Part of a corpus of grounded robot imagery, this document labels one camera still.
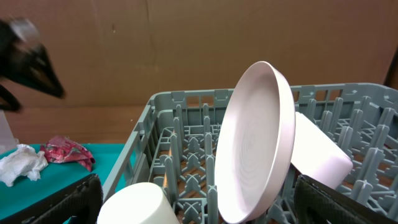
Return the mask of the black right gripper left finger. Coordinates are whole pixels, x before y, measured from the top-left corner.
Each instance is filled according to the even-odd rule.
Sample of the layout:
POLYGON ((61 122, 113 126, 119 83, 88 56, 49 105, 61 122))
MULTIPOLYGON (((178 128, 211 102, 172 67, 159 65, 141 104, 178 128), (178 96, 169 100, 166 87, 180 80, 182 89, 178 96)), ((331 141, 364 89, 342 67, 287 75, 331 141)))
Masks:
POLYGON ((97 174, 90 174, 1 219, 2 224, 95 224, 103 204, 103 189, 97 174))

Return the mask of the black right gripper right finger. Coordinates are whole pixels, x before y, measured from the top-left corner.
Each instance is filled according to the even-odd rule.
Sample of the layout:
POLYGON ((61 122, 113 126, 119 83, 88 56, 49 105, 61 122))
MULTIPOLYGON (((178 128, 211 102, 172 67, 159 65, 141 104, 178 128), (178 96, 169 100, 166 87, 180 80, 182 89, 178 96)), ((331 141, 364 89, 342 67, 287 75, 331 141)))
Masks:
POLYGON ((294 207, 300 224, 397 224, 307 175, 297 178, 294 207))

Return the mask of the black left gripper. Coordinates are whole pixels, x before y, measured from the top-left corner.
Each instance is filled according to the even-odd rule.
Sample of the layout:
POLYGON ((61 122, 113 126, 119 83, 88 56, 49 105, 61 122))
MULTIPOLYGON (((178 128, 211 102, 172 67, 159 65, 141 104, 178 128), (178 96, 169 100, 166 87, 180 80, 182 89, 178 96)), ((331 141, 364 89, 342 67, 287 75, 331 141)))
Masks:
POLYGON ((1 19, 1 79, 64 98, 65 90, 39 37, 28 19, 1 19))

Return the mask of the pink bowl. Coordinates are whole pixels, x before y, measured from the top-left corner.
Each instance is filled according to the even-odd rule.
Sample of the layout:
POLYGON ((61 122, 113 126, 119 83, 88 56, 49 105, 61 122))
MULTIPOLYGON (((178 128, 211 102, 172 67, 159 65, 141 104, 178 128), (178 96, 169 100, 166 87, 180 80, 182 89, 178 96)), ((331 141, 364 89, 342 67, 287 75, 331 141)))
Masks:
POLYGON ((351 172, 351 159, 302 113, 295 114, 291 163, 303 175, 336 189, 351 172))

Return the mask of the white cup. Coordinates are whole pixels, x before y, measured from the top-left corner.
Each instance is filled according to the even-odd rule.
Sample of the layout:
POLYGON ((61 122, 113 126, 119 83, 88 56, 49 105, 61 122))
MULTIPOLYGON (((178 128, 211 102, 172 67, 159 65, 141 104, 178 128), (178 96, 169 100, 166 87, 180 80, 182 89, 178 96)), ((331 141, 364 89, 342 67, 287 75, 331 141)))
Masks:
POLYGON ((141 182, 121 189, 101 207, 97 224, 179 223, 162 189, 141 182))

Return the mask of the white round plate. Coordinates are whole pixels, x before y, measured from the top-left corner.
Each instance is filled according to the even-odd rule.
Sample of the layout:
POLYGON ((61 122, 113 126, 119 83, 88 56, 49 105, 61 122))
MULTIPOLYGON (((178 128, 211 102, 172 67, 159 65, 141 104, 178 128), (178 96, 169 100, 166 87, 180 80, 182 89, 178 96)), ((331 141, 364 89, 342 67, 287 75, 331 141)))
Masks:
POLYGON ((233 90, 215 156, 218 210, 227 223, 262 215, 277 198, 295 139, 289 83, 270 63, 252 64, 233 90))

